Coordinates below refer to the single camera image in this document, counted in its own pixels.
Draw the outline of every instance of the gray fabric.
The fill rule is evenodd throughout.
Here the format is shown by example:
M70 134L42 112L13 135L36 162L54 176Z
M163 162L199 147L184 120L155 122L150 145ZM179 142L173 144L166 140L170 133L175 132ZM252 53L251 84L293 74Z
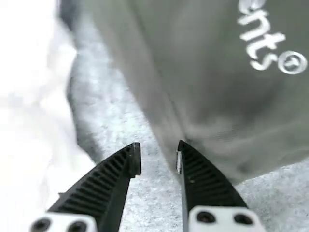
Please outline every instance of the gray fabric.
M269 17L239 25L238 1L86 1L171 168L179 139L234 184L308 157L308 70L293 76L275 63L250 65L268 28L267 36L283 31L287 39L268 38L259 62L290 49L309 56L309 29L297 27L308 13L302 0L261 2ZM288 13L297 17L287 23ZM252 34L259 37L240 38Z
M79 144L99 161L131 142L141 142L142 176L130 184L120 231L182 231L180 185L147 119L110 63L91 20L79 10L65 10L66 17L74 18L71 28L79 48L70 84ZM268 231L307 232L308 175L305 161L248 180L237 189Z

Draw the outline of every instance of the white cloth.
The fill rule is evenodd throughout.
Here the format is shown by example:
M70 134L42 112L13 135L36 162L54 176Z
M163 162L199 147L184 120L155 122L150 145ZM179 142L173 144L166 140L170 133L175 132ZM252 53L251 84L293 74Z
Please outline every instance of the white cloth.
M76 143L67 85L76 50L57 0L0 1L1 230L26 226L95 166Z

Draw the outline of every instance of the textured floor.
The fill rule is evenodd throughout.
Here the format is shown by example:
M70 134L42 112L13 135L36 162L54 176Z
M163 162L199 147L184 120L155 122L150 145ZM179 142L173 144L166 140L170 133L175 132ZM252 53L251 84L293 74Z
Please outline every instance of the textured floor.
M105 47L82 14L74 31L79 56L70 102L79 144L99 161L131 142L142 148L142 176L132 180L121 232L182 231L180 185L122 75L110 68ZM269 232L309 232L309 161L238 186Z

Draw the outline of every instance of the printed logo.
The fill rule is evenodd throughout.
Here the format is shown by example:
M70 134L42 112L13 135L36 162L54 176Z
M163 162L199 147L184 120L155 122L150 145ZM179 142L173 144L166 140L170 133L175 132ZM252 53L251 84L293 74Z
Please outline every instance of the printed logo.
M303 72L308 65L307 59L300 53L294 51L286 51L281 55L274 53L266 54L259 62L260 59L257 52L262 48L276 50L277 45L285 41L285 35L277 32L270 34L270 22L267 19L268 12L263 10L266 0L240 0L238 9L244 14L238 19L238 24L245 26L250 23L260 22L258 28L252 29L240 35L240 38L246 42L247 54L253 59L250 61L251 66L256 70L266 70L273 62L277 62L278 68L290 75L296 75Z

